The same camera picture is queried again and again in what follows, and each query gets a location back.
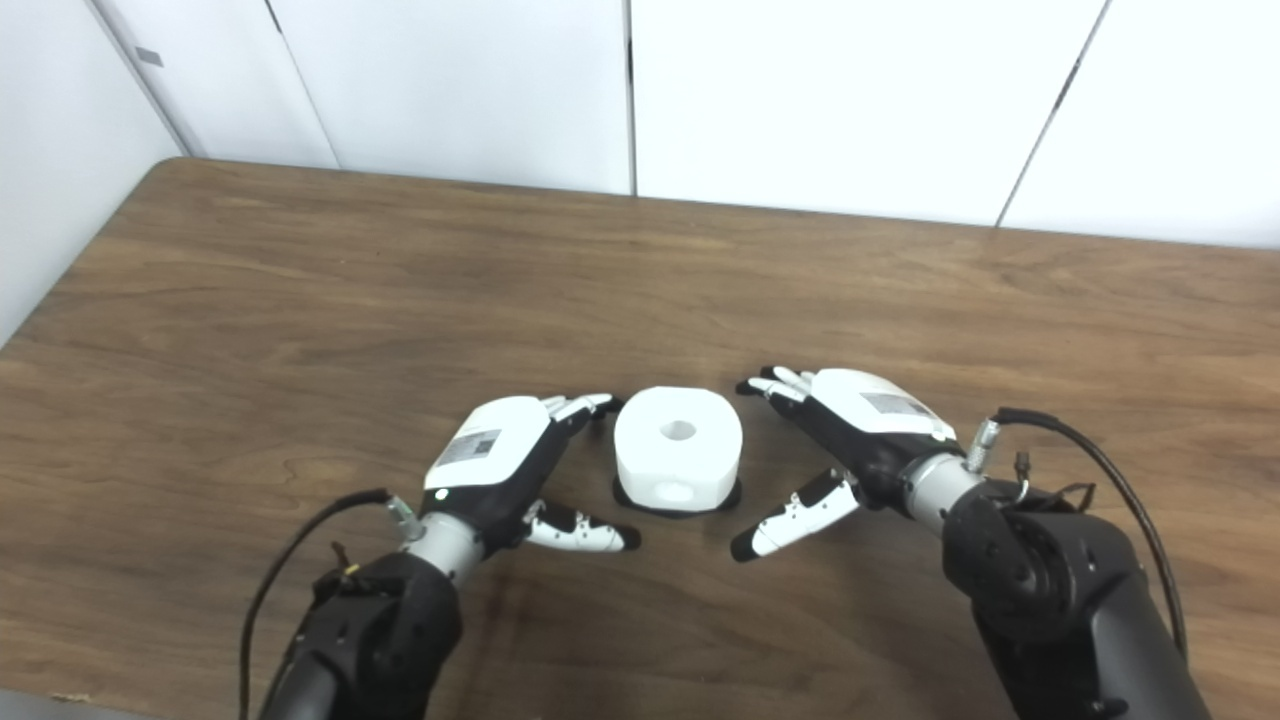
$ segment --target white foam block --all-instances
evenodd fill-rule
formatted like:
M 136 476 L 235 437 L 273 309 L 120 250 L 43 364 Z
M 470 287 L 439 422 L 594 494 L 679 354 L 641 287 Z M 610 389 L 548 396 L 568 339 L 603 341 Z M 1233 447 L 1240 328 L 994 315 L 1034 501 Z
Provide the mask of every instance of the white foam block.
M 618 479 L 653 510 L 714 510 L 737 479 L 742 423 L 724 397 L 701 388 L 652 387 L 622 407 L 613 429 Z

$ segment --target wood grain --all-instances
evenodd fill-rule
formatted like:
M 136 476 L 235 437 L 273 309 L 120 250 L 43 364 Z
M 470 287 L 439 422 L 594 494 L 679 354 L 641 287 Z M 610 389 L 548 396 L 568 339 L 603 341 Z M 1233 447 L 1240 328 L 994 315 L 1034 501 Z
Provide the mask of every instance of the wood grain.
M 1220 720 L 1280 706 L 1280 255 L 177 160 L 0 351 L 0 684 L 228 717 L 269 557 L 333 496 L 421 475 L 511 393 L 714 388 L 854 366 L 963 436 L 1000 404 L 1100 439 L 1155 515 Z M 465 589 L 430 716 L 1011 717 L 936 541 L 888 514 L 735 565 L 727 542 L 828 460 L 763 404 L 746 495 L 669 521 L 612 503 L 611 441 L 548 496 L 643 551 L 526 547 Z M 1037 482 L 1098 479 L 1016 433 Z M 1134 530 L 1119 498 L 1101 512 Z M 257 692 L 342 538 L 269 600 Z

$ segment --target black cable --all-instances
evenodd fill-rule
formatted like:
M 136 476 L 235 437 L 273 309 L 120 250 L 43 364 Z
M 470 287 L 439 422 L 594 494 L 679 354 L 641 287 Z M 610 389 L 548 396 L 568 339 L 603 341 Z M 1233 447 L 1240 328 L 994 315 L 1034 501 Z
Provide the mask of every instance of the black cable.
M 1174 569 L 1169 564 L 1169 555 L 1165 552 L 1164 543 L 1160 542 L 1160 533 L 1156 532 L 1156 524 L 1151 520 L 1151 515 L 1147 514 L 1147 509 L 1143 507 L 1142 501 L 1138 500 L 1138 493 L 1133 491 L 1129 480 L 1120 474 L 1120 469 L 1111 462 L 1111 459 L 1102 452 L 1102 448 L 1097 443 L 1053 415 L 1036 410 L 1001 407 L 991 419 L 1001 425 L 1033 425 L 1053 430 L 1078 445 L 1111 478 L 1111 483 L 1116 487 L 1120 497 L 1124 498 L 1125 505 L 1129 506 L 1129 511 L 1133 512 L 1134 519 L 1138 520 L 1138 527 L 1142 528 L 1142 534 L 1147 538 L 1147 546 L 1151 547 L 1151 555 L 1155 556 L 1156 571 L 1160 574 L 1160 584 L 1165 591 L 1165 602 L 1169 606 L 1169 623 L 1172 626 L 1174 646 L 1181 653 L 1183 659 L 1187 659 L 1187 623 L 1183 619 L 1183 601 L 1178 596 Z
M 266 592 L 271 589 L 271 583 L 275 582 L 275 577 L 280 574 L 284 564 L 288 562 L 289 556 L 293 551 L 302 544 L 302 541 L 311 534 L 312 530 L 320 527 L 321 523 L 333 518 L 334 515 L 351 510 L 352 507 L 358 507 L 361 505 L 384 505 L 392 498 L 392 495 L 385 489 L 366 489 L 362 492 L 353 492 L 351 495 L 339 497 L 333 501 L 328 507 L 319 511 L 307 520 L 298 532 L 293 533 L 289 542 L 285 543 L 284 550 L 275 556 L 271 561 L 271 566 L 266 570 L 266 575 L 262 578 L 262 583 L 257 588 L 257 593 L 253 594 L 253 600 L 248 603 L 248 611 L 244 614 L 244 628 L 241 629 L 241 659 L 239 659 L 239 720 L 248 720 L 248 682 L 250 682 L 250 655 L 252 655 L 253 646 L 253 623 L 257 620 L 257 611 L 262 607 L 262 601 L 266 600 Z M 271 680 L 271 685 L 278 685 L 282 673 L 276 673 L 275 679 Z

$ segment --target label sticker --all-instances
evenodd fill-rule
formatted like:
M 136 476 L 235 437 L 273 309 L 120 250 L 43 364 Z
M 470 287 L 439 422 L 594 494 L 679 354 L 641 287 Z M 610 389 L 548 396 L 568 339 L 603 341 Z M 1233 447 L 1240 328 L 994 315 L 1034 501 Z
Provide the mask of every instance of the label sticker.
M 888 395 L 883 392 L 864 392 L 861 393 L 867 402 L 872 404 L 881 415 L 920 415 L 924 418 L 932 418 L 933 413 L 929 409 L 920 405 L 910 397 L 904 397 L 901 395 Z
M 502 430 L 481 430 L 468 436 L 458 436 L 453 438 L 449 447 L 444 448 L 444 454 L 435 461 L 435 466 L 442 468 L 463 460 L 483 460 L 489 456 L 493 443 L 498 441 L 500 434 Z

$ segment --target white wall panel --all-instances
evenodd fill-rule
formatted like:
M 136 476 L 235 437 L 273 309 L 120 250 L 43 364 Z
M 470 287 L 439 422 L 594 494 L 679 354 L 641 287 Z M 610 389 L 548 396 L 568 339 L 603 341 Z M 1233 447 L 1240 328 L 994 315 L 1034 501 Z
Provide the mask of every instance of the white wall panel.
M 0 345 L 178 154 L 86 3 L 0 0 Z
M 640 195 L 993 224 L 1102 0 L 632 0 Z
M 630 192 L 622 0 L 274 0 L 343 168 Z
M 1114 3 L 1004 224 L 1280 247 L 1280 3 Z
M 306 87 L 262 0 L 97 0 L 191 151 L 335 168 Z M 137 61 L 134 47 L 164 67 Z

